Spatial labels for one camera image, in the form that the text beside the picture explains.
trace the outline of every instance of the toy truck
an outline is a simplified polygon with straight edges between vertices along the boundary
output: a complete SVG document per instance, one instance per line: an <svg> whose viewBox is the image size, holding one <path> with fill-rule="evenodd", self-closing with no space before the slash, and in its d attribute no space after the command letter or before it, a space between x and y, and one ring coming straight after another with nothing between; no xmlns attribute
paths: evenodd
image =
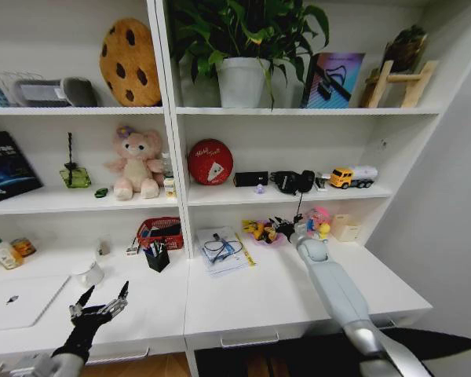
<svg viewBox="0 0 471 377"><path fill-rule="evenodd" d="M375 167L338 167L330 176L330 184L340 189L356 186L360 189L368 188L378 176Z"/></svg>

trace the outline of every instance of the black box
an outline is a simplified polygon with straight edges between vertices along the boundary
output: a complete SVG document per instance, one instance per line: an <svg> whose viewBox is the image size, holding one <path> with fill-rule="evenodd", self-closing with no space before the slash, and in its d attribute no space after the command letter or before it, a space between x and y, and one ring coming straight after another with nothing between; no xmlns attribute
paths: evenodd
<svg viewBox="0 0 471 377"><path fill-rule="evenodd" d="M268 171L247 171L235 173L234 185L236 187L266 186L268 184Z"/></svg>
<svg viewBox="0 0 471 377"><path fill-rule="evenodd" d="M42 187L9 133L0 132L0 200Z"/></svg>

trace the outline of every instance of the wooden stand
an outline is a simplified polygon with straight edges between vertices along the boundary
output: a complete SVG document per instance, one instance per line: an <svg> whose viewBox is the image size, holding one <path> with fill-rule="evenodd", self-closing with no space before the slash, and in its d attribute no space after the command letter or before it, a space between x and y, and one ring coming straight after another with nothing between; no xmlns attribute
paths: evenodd
<svg viewBox="0 0 471 377"><path fill-rule="evenodd" d="M430 60L424 64L419 74L412 75L391 75L392 60L387 60L382 66L380 73L378 69L371 72L371 76L367 79L367 87L361 97L361 108L376 108L378 102L384 94L385 87L388 82L404 82L407 84L405 98L401 104L402 108L414 108L419 98L427 86L433 72L438 65L438 60Z"/></svg>

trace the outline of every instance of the yellow toy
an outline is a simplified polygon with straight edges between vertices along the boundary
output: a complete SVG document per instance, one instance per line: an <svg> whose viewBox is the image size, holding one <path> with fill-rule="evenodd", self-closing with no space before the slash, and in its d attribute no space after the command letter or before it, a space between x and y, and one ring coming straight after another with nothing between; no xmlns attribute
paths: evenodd
<svg viewBox="0 0 471 377"><path fill-rule="evenodd" d="M277 232L272 224L255 220L243 220L243 231L253 234L256 241L264 240L266 243L272 243L277 239Z"/></svg>
<svg viewBox="0 0 471 377"><path fill-rule="evenodd" d="M378 176L375 167L337 167L330 175L330 184L340 189L356 186L369 188Z"/></svg>
<svg viewBox="0 0 471 377"><path fill-rule="evenodd" d="M319 239L320 240L325 240L328 237L328 233L330 232L330 224L327 222L324 222L319 226L318 233L319 233Z"/></svg>

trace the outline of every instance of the cookie plush pillow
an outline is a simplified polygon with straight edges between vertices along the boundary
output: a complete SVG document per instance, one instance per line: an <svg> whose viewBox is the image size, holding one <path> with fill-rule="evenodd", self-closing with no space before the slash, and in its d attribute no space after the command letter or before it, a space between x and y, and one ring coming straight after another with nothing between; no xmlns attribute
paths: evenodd
<svg viewBox="0 0 471 377"><path fill-rule="evenodd" d="M118 20L104 37L101 74L123 106L160 104L152 34L134 18Z"/></svg>

